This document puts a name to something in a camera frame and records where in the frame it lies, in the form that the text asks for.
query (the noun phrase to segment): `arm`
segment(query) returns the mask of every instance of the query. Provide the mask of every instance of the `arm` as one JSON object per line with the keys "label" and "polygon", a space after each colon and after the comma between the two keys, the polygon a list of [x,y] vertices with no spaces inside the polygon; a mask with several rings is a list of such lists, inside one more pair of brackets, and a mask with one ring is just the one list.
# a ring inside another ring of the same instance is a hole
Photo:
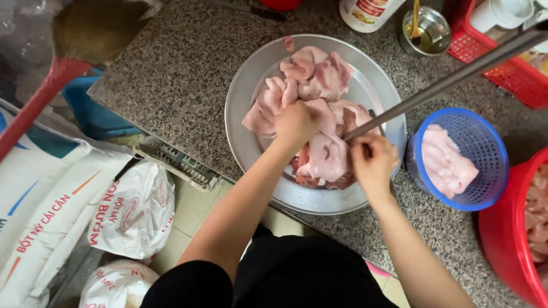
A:
{"label": "arm", "polygon": [[223,268],[234,282],[240,257],[278,179],[291,158],[316,131],[311,114],[302,102],[287,107],[276,117],[275,125],[277,136],[272,144],[206,218],[177,264],[210,261]]}
{"label": "arm", "polygon": [[[364,157],[364,144],[371,149],[371,158]],[[397,164],[395,145],[381,136],[357,138],[352,160],[356,176],[379,217],[388,253],[411,307],[476,307],[390,193],[390,174]]]}

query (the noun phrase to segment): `granite countertop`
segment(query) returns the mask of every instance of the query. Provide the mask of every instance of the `granite countertop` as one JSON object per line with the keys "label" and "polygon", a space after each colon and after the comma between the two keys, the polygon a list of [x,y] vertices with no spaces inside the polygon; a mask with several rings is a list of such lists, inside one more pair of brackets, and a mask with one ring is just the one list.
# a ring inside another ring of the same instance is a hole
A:
{"label": "granite countertop", "polygon": [[[256,5],[253,0],[237,1]],[[427,4],[441,9],[439,1]],[[449,55],[413,58],[405,54],[397,43],[396,18],[371,34],[350,30],[335,0],[303,1],[287,17],[287,22],[280,23],[198,0],[172,0],[89,94],[143,130],[237,180],[242,172],[225,134],[226,93],[238,67],[265,43],[297,33],[343,39],[386,71],[402,99],[461,66]],[[479,76],[408,112],[409,135],[429,113],[443,107],[464,107],[488,120],[503,137],[512,164],[548,145],[548,110],[532,111]],[[446,207],[422,192],[405,165],[393,183],[410,222],[476,305],[525,305],[501,284],[484,260],[474,213]],[[285,210],[393,272],[371,208],[337,216]]]}

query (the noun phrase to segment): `hand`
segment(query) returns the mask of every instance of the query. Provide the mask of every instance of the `hand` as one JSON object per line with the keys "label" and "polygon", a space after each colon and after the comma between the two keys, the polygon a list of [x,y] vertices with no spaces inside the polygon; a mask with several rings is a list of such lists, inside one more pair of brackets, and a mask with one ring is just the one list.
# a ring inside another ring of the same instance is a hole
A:
{"label": "hand", "polygon": [[318,129],[315,115],[300,100],[286,107],[280,115],[274,119],[276,126],[276,138],[294,145],[300,149]]}
{"label": "hand", "polygon": [[[366,156],[364,147],[368,147]],[[397,147],[379,135],[357,137],[352,143],[352,163],[356,178],[370,201],[391,196],[390,175],[398,165]]]}

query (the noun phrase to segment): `cooking oil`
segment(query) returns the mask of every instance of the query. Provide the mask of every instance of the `cooking oil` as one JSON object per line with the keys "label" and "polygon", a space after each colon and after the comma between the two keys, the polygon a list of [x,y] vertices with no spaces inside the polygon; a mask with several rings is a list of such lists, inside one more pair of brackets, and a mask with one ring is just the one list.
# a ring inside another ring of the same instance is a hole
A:
{"label": "cooking oil", "polygon": [[[418,47],[420,50],[429,53],[429,50],[432,48],[432,37],[423,28],[418,27],[418,30],[420,36],[420,44],[415,46]],[[405,27],[405,32],[407,34],[407,37],[411,37],[411,33],[413,33],[413,24],[407,25]]]}

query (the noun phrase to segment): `black shirt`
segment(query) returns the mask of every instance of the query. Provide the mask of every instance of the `black shirt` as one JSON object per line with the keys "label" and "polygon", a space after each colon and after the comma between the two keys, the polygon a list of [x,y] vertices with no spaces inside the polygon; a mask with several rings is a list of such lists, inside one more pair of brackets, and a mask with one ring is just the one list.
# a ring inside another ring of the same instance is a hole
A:
{"label": "black shirt", "polygon": [[176,266],[145,295],[141,308],[152,307],[397,308],[358,254],[331,239],[298,236],[254,239],[234,286],[211,262]]}

